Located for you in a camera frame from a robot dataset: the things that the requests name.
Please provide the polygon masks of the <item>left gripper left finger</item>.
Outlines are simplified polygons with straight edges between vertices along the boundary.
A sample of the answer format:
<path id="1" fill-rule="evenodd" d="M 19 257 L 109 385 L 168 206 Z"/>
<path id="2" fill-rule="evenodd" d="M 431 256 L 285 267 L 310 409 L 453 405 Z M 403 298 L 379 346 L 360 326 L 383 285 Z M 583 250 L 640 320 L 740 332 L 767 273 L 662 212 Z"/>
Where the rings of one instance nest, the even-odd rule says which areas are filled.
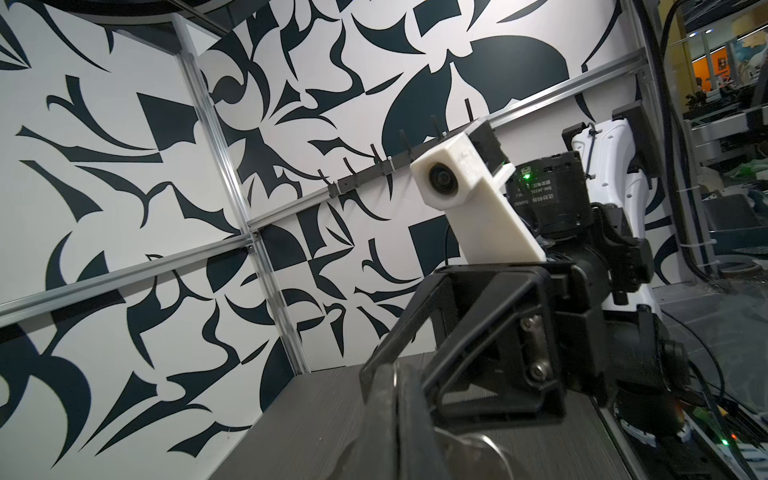
<path id="1" fill-rule="evenodd" d="M 392 364 L 375 373 L 357 438 L 339 457 L 333 479 L 398 476 L 397 373 Z"/>

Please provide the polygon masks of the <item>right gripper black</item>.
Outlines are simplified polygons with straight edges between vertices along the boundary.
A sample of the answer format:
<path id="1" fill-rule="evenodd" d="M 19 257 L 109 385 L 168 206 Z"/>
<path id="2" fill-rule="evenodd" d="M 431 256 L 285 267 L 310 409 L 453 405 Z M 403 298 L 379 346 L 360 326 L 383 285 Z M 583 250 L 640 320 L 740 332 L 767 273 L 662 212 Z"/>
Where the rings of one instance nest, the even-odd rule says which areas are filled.
<path id="1" fill-rule="evenodd" d="M 611 394 L 602 301 L 607 271 L 595 261 L 454 266 L 417 287 L 359 373 L 370 390 L 430 320 L 439 345 L 422 373 L 435 420 L 561 420 L 568 389 Z"/>

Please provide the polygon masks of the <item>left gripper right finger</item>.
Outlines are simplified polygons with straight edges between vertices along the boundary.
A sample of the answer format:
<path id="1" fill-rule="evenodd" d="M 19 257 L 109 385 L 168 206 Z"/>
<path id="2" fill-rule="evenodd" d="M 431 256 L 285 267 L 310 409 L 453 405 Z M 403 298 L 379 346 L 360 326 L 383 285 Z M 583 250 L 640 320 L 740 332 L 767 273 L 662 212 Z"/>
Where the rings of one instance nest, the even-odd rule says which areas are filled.
<path id="1" fill-rule="evenodd" d="M 419 374 L 411 365 L 397 365 L 397 389 L 398 478 L 451 479 Z"/>

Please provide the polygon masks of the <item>perforated metal ring plate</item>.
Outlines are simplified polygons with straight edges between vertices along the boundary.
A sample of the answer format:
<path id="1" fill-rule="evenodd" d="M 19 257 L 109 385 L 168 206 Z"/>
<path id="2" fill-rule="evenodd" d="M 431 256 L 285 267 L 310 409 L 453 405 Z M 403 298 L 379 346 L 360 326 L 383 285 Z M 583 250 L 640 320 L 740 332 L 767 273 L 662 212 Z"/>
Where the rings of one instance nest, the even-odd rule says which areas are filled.
<path id="1" fill-rule="evenodd" d="M 437 427 L 434 433 L 454 479 L 517 478 L 509 456 L 490 437 L 479 433 L 454 435 Z"/>

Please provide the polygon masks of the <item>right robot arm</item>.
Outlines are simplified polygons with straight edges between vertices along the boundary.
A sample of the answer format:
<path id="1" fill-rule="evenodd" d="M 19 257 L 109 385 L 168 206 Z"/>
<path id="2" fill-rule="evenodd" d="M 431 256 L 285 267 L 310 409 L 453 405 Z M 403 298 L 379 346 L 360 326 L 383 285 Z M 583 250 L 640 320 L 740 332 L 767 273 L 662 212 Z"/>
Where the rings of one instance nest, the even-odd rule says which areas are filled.
<path id="1" fill-rule="evenodd" d="M 633 103 L 563 136 L 564 153 L 516 166 L 478 120 L 411 163 L 465 263 L 418 285 L 361 369 L 364 397 L 431 321 L 437 349 L 420 385 L 444 429 L 557 421 L 571 390 L 643 443 L 688 433 L 687 353 L 658 317 L 651 248 L 628 220 L 638 207 L 619 198 L 628 169 L 652 159 L 634 145 L 653 136 L 647 117 Z"/>

